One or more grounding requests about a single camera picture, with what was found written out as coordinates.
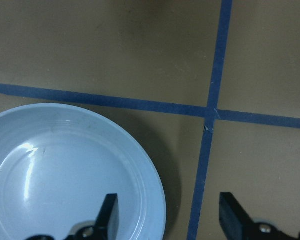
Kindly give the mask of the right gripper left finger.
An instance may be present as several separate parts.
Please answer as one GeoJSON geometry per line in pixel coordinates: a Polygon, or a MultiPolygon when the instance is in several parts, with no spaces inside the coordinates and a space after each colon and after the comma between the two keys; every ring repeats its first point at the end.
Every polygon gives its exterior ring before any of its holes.
{"type": "Polygon", "coordinates": [[[119,231],[119,199],[117,193],[107,194],[94,225],[84,226],[65,240],[116,240],[119,231]]]}

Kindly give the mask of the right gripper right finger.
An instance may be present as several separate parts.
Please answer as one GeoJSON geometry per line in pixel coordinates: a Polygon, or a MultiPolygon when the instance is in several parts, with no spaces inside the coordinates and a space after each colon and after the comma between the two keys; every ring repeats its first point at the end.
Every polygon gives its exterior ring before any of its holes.
{"type": "Polygon", "coordinates": [[[230,192],[219,195],[219,223],[228,240],[293,240],[266,222],[254,222],[230,192]]]}

